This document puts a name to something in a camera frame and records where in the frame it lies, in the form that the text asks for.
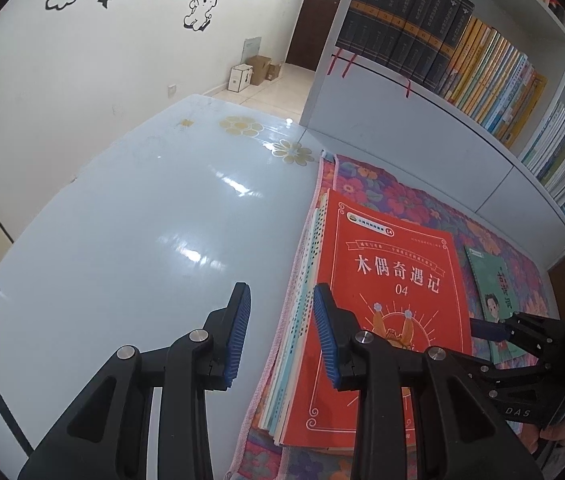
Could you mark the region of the green poetry book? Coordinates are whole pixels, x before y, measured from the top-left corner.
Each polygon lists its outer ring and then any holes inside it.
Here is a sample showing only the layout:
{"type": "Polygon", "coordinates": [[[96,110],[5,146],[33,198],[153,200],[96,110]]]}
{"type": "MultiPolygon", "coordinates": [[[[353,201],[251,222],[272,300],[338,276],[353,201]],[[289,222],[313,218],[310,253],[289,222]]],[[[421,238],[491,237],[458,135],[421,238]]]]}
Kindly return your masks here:
{"type": "Polygon", "coordinates": [[[464,252],[485,321],[503,322],[514,313],[548,314],[541,276],[525,255],[509,245],[496,254],[469,245],[464,252]]]}

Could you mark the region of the red puppet story book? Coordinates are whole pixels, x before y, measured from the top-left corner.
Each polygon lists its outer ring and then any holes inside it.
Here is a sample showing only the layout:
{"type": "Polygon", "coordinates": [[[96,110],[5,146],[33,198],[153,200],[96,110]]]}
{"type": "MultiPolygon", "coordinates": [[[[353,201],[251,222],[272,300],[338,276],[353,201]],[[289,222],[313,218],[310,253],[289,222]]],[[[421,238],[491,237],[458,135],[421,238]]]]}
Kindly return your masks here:
{"type": "MultiPolygon", "coordinates": [[[[317,274],[363,330],[399,349],[471,350],[469,309],[451,234],[356,204],[330,190],[317,274]]],[[[357,396],[327,375],[314,322],[289,376],[274,440],[286,446],[352,450],[357,396]]]]}

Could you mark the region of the stack of sorted books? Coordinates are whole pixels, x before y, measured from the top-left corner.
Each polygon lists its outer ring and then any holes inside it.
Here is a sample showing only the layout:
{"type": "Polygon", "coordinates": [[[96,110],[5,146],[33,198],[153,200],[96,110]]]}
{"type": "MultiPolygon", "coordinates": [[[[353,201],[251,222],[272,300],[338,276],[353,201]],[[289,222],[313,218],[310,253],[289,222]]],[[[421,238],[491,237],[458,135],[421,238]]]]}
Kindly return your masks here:
{"type": "Polygon", "coordinates": [[[256,426],[264,430],[275,444],[281,444],[283,438],[309,338],[313,289],[319,273],[327,205],[328,192],[323,191],[301,236],[277,330],[274,359],[258,404],[260,413],[256,416],[256,426]]]}

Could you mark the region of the row of yellow books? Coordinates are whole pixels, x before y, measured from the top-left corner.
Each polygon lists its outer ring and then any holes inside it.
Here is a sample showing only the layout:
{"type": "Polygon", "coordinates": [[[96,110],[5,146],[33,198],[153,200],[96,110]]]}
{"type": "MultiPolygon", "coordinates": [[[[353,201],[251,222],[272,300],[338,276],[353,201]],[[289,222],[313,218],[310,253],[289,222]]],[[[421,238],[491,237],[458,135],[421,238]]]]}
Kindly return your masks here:
{"type": "Polygon", "coordinates": [[[496,28],[469,18],[433,92],[511,148],[543,96],[547,79],[496,28]]]}

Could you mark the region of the row of black books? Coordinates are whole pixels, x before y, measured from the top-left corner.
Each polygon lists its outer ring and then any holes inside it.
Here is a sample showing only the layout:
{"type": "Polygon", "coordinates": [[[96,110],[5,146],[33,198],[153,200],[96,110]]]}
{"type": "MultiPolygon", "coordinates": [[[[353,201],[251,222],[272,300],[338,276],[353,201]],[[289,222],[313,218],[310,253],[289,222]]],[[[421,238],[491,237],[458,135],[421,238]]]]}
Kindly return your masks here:
{"type": "Polygon", "coordinates": [[[351,0],[336,47],[438,93],[474,8],[470,0],[351,0]]]}

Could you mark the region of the floral purple table cloth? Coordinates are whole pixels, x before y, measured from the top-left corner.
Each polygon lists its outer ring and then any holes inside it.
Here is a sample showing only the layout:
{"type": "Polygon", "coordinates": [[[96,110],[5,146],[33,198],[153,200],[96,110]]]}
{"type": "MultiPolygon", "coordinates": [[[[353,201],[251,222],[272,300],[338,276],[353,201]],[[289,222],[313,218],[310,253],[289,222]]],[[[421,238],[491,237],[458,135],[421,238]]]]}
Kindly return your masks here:
{"type": "MultiPolygon", "coordinates": [[[[499,248],[511,244],[427,192],[404,185],[389,171],[341,155],[324,155],[317,164],[314,205],[307,213],[303,231],[316,207],[319,194],[330,188],[343,193],[353,192],[357,203],[363,203],[366,198],[378,195],[380,200],[376,204],[381,211],[420,226],[430,226],[451,233],[463,271],[470,315],[473,318],[480,318],[482,311],[470,276],[464,246],[469,245],[496,254],[499,248]]],[[[552,296],[545,290],[546,275],[540,271],[539,274],[547,304],[552,296]]],[[[346,479],[350,474],[349,452],[303,451],[293,446],[287,448],[275,444],[264,430],[256,426],[256,416],[260,413],[258,404],[265,389],[268,369],[274,359],[277,330],[272,350],[269,351],[263,374],[242,424],[232,465],[225,477],[227,479],[346,479]]]]}

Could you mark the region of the white bookshelf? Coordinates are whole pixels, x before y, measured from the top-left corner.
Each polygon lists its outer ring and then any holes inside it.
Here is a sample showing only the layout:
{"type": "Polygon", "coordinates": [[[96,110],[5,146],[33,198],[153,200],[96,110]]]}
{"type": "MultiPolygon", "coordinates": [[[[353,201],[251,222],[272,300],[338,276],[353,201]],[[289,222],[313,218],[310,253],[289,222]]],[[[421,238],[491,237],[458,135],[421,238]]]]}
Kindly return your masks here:
{"type": "Polygon", "coordinates": [[[341,0],[302,124],[565,249],[565,28],[543,0],[341,0]]]}

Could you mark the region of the cardboard boxes on floor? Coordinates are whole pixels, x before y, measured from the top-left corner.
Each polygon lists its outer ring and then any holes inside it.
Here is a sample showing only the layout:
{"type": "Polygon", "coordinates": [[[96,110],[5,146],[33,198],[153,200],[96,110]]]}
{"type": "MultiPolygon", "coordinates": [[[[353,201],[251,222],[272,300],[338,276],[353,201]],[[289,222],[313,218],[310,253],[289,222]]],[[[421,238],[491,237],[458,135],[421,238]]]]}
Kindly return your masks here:
{"type": "Polygon", "coordinates": [[[268,56],[252,56],[230,70],[227,90],[239,93],[250,86],[259,86],[264,81],[273,81],[279,76],[281,67],[281,64],[274,63],[268,56]]]}

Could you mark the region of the dark brown door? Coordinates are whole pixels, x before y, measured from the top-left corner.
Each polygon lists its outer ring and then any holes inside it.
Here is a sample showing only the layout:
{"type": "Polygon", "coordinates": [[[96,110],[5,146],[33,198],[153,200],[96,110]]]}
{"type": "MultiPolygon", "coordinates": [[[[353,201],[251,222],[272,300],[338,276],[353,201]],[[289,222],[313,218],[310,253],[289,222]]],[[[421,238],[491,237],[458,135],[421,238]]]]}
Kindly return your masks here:
{"type": "Polygon", "coordinates": [[[303,0],[286,63],[307,70],[319,66],[340,0],[303,0]]]}

